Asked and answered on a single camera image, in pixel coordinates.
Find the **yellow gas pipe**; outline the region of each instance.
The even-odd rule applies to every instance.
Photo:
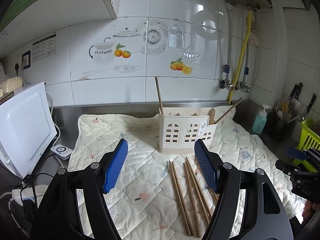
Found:
[[[249,35],[250,35],[251,19],[252,19],[252,11],[248,10],[247,31],[245,33],[244,41],[242,42],[242,47],[241,47],[241,51],[240,51],[240,55],[239,55],[239,59],[238,59],[238,66],[237,66],[236,72],[235,72],[235,74],[233,76],[233,80],[232,80],[232,84],[234,85],[234,87],[236,87],[236,83],[238,82],[238,79],[239,79],[239,74],[240,74],[240,70],[241,70],[241,66],[242,66],[242,62],[243,62],[243,57],[244,57],[244,52],[245,52],[245,48],[247,46],[247,42],[248,42]],[[231,103],[232,95],[233,95],[233,91],[229,91],[228,99],[227,99],[229,101],[229,103]]]

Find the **kitchen cabinet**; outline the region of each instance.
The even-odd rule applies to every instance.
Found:
[[[115,11],[111,0],[15,0],[0,22],[0,59],[52,31],[116,19]]]

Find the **metal screw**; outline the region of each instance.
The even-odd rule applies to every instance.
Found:
[[[223,167],[229,170],[232,168],[232,165],[230,163],[224,163]]]
[[[99,163],[91,163],[90,168],[91,168],[91,169],[97,169],[97,168],[99,168]]]
[[[263,169],[257,169],[257,173],[259,175],[264,175],[264,170]]]
[[[59,174],[59,175],[62,175],[62,174],[64,174],[65,172],[66,172],[66,169],[65,169],[65,168],[61,168],[61,169],[58,170],[58,174]]]

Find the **white device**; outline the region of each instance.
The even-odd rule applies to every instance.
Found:
[[[51,150],[57,154],[57,156],[62,159],[66,160],[67,158],[70,157],[72,150],[68,147],[65,147],[62,144],[58,144],[56,146],[53,146]]]
[[[13,174],[31,174],[57,131],[44,83],[22,87],[0,105],[0,160]]]

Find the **instruction label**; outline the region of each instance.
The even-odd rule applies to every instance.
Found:
[[[32,44],[32,61],[56,54],[56,33]]]

